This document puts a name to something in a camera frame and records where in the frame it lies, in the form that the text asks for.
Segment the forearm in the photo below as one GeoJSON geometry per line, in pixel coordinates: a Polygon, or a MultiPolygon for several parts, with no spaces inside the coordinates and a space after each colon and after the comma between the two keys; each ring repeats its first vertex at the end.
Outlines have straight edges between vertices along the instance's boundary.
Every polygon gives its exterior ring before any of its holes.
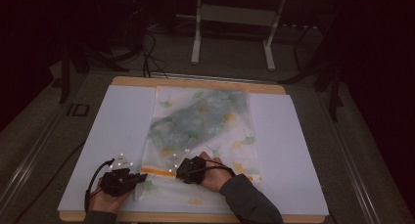
{"type": "Polygon", "coordinates": [[[230,209],[243,219],[259,223],[284,223],[278,208],[251,181],[240,174],[220,189],[230,209]]]}
{"type": "Polygon", "coordinates": [[[105,211],[87,211],[83,224],[115,224],[116,214],[105,211]]]}

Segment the hand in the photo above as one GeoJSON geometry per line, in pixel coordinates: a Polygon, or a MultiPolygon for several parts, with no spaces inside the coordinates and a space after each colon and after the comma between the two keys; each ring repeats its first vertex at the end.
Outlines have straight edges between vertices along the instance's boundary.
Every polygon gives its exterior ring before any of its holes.
{"type": "Polygon", "coordinates": [[[95,192],[91,193],[91,199],[89,200],[89,210],[105,211],[117,214],[119,208],[127,200],[127,198],[133,193],[134,190],[125,193],[119,197],[112,197],[106,194],[100,187],[101,179],[98,183],[95,192]]]}
{"type": "MultiPolygon", "coordinates": [[[[222,160],[220,160],[220,158],[216,157],[214,159],[211,159],[211,157],[205,152],[202,152],[199,155],[199,157],[203,158],[204,160],[213,160],[213,161],[222,163],[222,160]]],[[[207,167],[211,167],[211,166],[220,166],[220,164],[207,161],[207,167]]],[[[227,182],[231,178],[232,178],[231,174],[225,169],[220,169],[220,168],[208,169],[205,174],[205,179],[201,185],[208,188],[209,190],[213,192],[219,192],[223,184],[225,184],[225,182],[227,182]]]]}

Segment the gray floor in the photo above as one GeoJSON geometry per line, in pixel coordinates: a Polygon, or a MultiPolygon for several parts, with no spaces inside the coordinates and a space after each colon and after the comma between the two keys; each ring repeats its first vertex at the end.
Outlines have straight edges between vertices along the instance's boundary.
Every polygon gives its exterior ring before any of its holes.
{"type": "MultiPolygon", "coordinates": [[[[183,26],[176,33],[154,33],[157,43],[153,55],[167,63],[164,71],[170,78],[233,78],[277,84],[277,80],[298,73],[292,49],[300,32],[295,29],[283,27],[278,30],[272,45],[278,69],[269,72],[260,39],[219,39],[213,38],[213,32],[205,34],[200,63],[192,66],[193,37],[190,28],[186,28],[183,26]]],[[[313,31],[301,43],[303,63],[312,54],[318,37],[318,32],[313,31]]],[[[149,37],[146,44],[150,49],[152,40],[149,37]]],[[[112,79],[118,75],[141,75],[142,62],[143,58],[137,57],[123,64],[123,67],[131,69],[129,73],[114,72],[93,62],[94,66],[88,74],[73,71],[72,91],[66,104],[58,104],[60,89],[49,86],[0,134],[2,188],[7,188],[15,170],[31,149],[38,146],[44,148],[37,152],[38,159],[31,161],[31,164],[35,164],[33,169],[23,176],[27,177],[25,185],[22,188],[14,187],[16,195],[11,196],[7,207],[2,209],[6,213],[2,213],[2,223],[14,223],[72,150],[87,138],[112,79]],[[89,105],[90,111],[86,116],[66,115],[70,104],[89,105]]],[[[59,69],[60,64],[51,67],[57,76],[59,69]]],[[[157,67],[151,63],[151,69],[157,67]]],[[[161,73],[154,73],[153,76],[163,77],[161,73]]],[[[284,87],[294,100],[323,193],[337,222],[415,223],[347,87],[344,84],[341,86],[340,97],[344,106],[338,108],[339,122],[336,123],[328,115],[327,93],[313,90],[314,79],[315,76],[311,76],[284,87]]],[[[59,218],[57,206],[80,152],[76,151],[67,161],[19,223],[64,223],[59,218]]],[[[324,223],[335,221],[327,217],[324,223]]]]}

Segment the hand-mounted tracker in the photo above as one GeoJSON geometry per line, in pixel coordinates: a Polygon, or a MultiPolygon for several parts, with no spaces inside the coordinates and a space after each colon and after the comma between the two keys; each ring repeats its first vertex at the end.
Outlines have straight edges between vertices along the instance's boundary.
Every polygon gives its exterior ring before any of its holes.
{"type": "Polygon", "coordinates": [[[227,170],[232,177],[235,177],[235,173],[232,168],[214,161],[214,160],[204,160],[201,157],[193,157],[192,159],[185,158],[176,171],[176,178],[183,180],[187,184],[201,184],[205,179],[205,174],[207,170],[210,169],[225,169],[227,170]],[[207,161],[214,162],[218,166],[207,167],[207,161]]]}
{"type": "Polygon", "coordinates": [[[117,158],[113,158],[101,164],[101,166],[97,169],[94,176],[92,177],[88,189],[85,192],[85,211],[88,211],[89,200],[101,191],[104,191],[106,194],[112,197],[119,197],[127,192],[134,190],[138,183],[145,182],[147,174],[129,173],[130,169],[128,167],[131,165],[132,163],[130,163],[122,154],[117,158]],[[91,188],[94,184],[95,178],[105,165],[110,167],[111,172],[106,172],[104,174],[101,183],[99,184],[101,190],[91,195],[91,188]]]}

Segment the dark background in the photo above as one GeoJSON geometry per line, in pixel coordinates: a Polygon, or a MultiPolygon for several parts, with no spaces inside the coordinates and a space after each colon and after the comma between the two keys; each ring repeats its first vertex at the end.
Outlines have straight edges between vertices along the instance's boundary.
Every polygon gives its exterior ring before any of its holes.
{"type": "MultiPolygon", "coordinates": [[[[342,81],[348,85],[415,215],[414,2],[347,3],[333,24],[327,45],[346,57],[342,81]]],[[[174,20],[162,11],[163,5],[179,14],[192,15],[195,10],[195,0],[150,0],[148,6],[154,15],[170,22],[174,20]]],[[[96,34],[88,42],[98,48],[105,49],[107,41],[105,32],[99,29],[105,18],[100,18],[102,15],[88,0],[1,0],[0,6],[2,130],[53,81],[48,68],[61,58],[65,34],[75,29],[71,24],[82,24],[84,35],[96,34]],[[75,17],[65,16],[70,4],[78,9],[72,11],[75,17]]],[[[290,19],[284,15],[283,20],[290,19]]],[[[76,34],[69,40],[83,37],[76,34]]]]}

